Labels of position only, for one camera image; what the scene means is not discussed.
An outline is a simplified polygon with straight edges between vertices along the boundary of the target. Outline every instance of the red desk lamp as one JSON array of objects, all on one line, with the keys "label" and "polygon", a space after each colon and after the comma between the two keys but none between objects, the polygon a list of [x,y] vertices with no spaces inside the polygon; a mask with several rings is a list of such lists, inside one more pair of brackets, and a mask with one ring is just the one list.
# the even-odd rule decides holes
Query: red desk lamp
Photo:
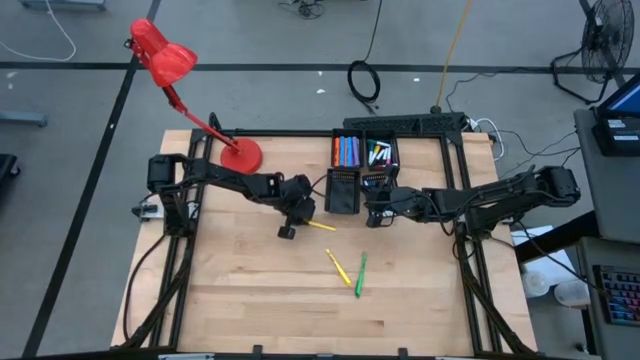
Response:
[{"label": "red desk lamp", "polygon": [[222,165],[243,174],[256,172],[262,164],[260,146],[251,139],[226,137],[202,122],[189,112],[172,86],[191,71],[198,56],[182,45],[167,41],[158,28],[147,19],[138,19],[131,24],[131,37],[129,43],[131,50],[140,59],[142,65],[149,69],[153,81],[169,98],[169,104],[227,145],[220,155]]}]

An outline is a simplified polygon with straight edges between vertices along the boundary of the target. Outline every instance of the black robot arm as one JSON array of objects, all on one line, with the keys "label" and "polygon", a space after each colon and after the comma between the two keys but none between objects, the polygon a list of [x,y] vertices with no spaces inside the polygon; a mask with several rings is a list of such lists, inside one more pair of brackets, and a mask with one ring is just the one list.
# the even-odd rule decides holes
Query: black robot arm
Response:
[{"label": "black robot arm", "polygon": [[[184,180],[175,182],[176,165],[184,169]],[[149,159],[147,188],[158,194],[165,211],[165,231],[172,236],[187,236],[194,229],[189,206],[180,192],[198,184],[209,184],[241,193],[247,200],[272,206],[286,216],[278,236],[293,239],[293,225],[311,220],[315,201],[310,197],[311,184],[305,175],[284,179],[282,173],[245,175],[211,164],[205,159],[190,159],[182,154],[156,155]]]},{"label": "black robot arm", "polygon": [[467,235],[480,238],[504,219],[518,218],[541,205],[568,207],[580,199],[571,170],[557,166],[536,172],[532,167],[514,177],[465,190],[383,186],[372,194],[375,197],[367,201],[370,216],[390,210],[417,222],[456,220],[464,223]]}]

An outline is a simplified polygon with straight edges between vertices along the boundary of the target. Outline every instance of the concrete floor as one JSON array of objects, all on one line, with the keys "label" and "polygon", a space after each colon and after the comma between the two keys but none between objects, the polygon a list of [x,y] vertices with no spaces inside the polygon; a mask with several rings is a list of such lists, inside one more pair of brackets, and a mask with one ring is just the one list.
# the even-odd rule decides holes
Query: concrete floor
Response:
[{"label": "concrete floor", "polygon": [[[276,3],[162,0],[156,23],[169,39],[194,50],[201,63],[345,64],[366,53],[377,1],[327,0],[326,14],[314,21],[298,19]],[[464,0],[391,3],[383,5],[369,62],[441,65]],[[122,47],[128,26],[150,5],[151,0],[110,0],[106,12],[60,9],[56,15],[78,46],[74,61],[128,62],[131,54]],[[0,3],[0,24],[0,41],[17,50],[57,57],[69,51],[45,12],[23,9],[17,1]],[[453,63],[546,66],[579,46],[583,25],[577,0],[483,0],[471,10]],[[22,60],[0,49],[0,62]],[[640,53],[632,52],[628,66],[640,66]],[[447,92],[471,75],[450,74]],[[18,155],[23,168],[0,207],[0,358],[22,353],[123,77],[118,70],[0,70],[0,109],[40,111],[50,119],[42,129],[0,125],[0,153]],[[380,77],[380,115],[428,112],[440,80],[438,73]],[[563,79],[588,94],[598,90],[582,76]],[[213,110],[228,128],[325,129],[340,127],[345,117],[367,116],[343,72],[198,72],[177,88],[194,113]],[[555,89],[549,75],[531,74],[462,84],[452,105],[519,132],[531,149],[572,131],[572,112],[584,107]],[[190,124],[167,107],[149,74],[137,72],[39,354],[108,347],[139,226],[129,208],[145,194],[146,160],[158,150],[165,129],[186,128]],[[506,134],[504,142],[499,174],[528,158],[513,136]],[[553,149],[576,144],[573,136]],[[532,163],[563,160],[560,155]],[[592,208],[580,154],[567,164],[583,199],[569,209],[536,209],[527,225],[560,225]],[[584,341],[578,311],[552,299],[530,306],[541,351],[583,356],[573,349]]]}]

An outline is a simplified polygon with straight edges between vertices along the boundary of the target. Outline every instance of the yellow marker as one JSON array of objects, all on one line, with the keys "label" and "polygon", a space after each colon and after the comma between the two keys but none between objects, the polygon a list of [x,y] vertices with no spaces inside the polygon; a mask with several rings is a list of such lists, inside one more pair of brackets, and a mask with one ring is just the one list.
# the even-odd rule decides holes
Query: yellow marker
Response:
[{"label": "yellow marker", "polygon": [[344,272],[344,270],[342,270],[342,266],[340,266],[340,264],[338,263],[338,260],[336,260],[336,258],[333,256],[333,254],[331,253],[331,250],[326,249],[326,251],[331,261],[333,261],[333,265],[335,265],[336,269],[338,269],[338,273],[340,273],[340,276],[342,277],[342,280],[344,280],[344,283],[347,284],[347,286],[351,286],[351,279],[349,279],[349,276],[347,275],[347,273]]},{"label": "yellow marker", "polygon": [[334,228],[333,226],[329,226],[329,225],[323,225],[320,223],[317,223],[315,221],[310,221],[310,220],[305,220],[307,222],[307,224],[311,225],[311,226],[315,226],[317,228],[320,229],[325,229],[325,230],[329,230],[329,231],[336,231],[336,228]]}]

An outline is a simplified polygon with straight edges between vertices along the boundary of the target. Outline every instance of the computer screen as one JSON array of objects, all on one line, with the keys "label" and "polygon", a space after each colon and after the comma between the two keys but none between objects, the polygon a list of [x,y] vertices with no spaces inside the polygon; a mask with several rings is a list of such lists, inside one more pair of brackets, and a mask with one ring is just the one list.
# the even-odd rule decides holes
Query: computer screen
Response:
[{"label": "computer screen", "polygon": [[602,105],[607,112],[640,116],[640,74],[629,80]]}]

